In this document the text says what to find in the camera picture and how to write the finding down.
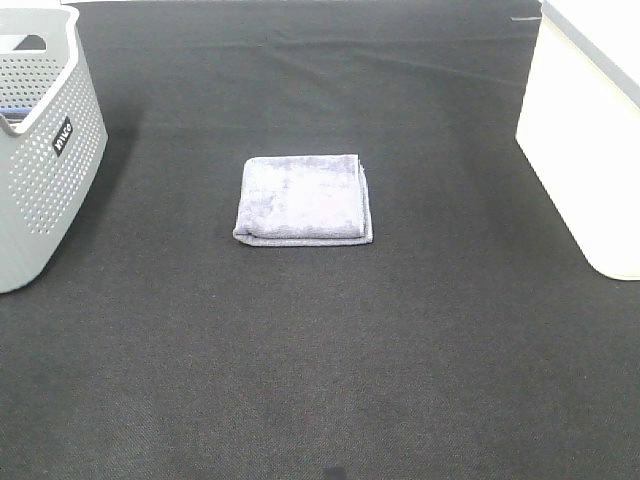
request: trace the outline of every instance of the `basket handle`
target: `basket handle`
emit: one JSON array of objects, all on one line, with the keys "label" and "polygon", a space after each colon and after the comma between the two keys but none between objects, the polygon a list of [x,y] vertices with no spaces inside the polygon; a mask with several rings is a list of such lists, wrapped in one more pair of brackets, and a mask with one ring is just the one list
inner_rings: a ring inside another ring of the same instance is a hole
[{"label": "basket handle", "polygon": [[[38,4],[32,8],[23,6],[11,8],[6,4],[0,7],[0,35],[16,35],[26,37],[34,35],[40,37],[45,44],[44,50],[49,50],[52,45],[65,47],[67,44],[66,24],[70,13],[64,7],[55,4]],[[3,51],[3,55],[20,53],[18,50]]]},{"label": "basket handle", "polygon": [[[20,48],[18,47],[25,41],[29,40],[29,43],[38,42],[41,45],[34,45],[29,48]],[[2,55],[17,55],[24,52],[46,52],[47,51],[47,42],[40,35],[4,35],[0,34],[0,54]]]}]

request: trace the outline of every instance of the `white box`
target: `white box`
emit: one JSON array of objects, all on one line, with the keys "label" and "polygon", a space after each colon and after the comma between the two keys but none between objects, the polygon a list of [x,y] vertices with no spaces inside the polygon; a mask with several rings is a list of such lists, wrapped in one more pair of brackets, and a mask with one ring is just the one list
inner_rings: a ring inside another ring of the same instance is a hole
[{"label": "white box", "polygon": [[640,2],[543,5],[516,138],[591,265],[640,279]]}]

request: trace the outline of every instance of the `folded towel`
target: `folded towel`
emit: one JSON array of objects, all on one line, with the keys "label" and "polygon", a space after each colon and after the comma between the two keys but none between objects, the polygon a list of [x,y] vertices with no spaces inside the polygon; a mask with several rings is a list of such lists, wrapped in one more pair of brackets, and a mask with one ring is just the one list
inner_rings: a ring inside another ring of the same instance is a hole
[{"label": "folded towel", "polygon": [[258,247],[371,243],[369,193],[358,156],[247,160],[233,236]]}]

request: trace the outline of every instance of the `basket hole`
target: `basket hole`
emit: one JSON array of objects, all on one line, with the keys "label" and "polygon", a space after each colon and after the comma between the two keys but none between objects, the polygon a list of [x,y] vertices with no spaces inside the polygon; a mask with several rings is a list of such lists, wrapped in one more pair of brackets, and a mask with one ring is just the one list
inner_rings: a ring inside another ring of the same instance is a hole
[{"label": "basket hole", "polygon": [[0,53],[25,50],[44,52],[47,42],[39,35],[0,35]]}]

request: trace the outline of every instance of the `perforated basket wall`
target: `perforated basket wall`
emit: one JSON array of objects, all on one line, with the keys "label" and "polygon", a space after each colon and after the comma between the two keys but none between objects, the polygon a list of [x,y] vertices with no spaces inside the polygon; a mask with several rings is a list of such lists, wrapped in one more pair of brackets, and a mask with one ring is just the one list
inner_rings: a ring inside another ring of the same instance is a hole
[{"label": "perforated basket wall", "polygon": [[47,44],[44,51],[0,53],[0,112],[31,109],[19,124],[0,118],[0,292],[43,269],[105,148],[77,17],[70,7],[0,8],[0,18],[10,20],[0,33],[36,33]]}]

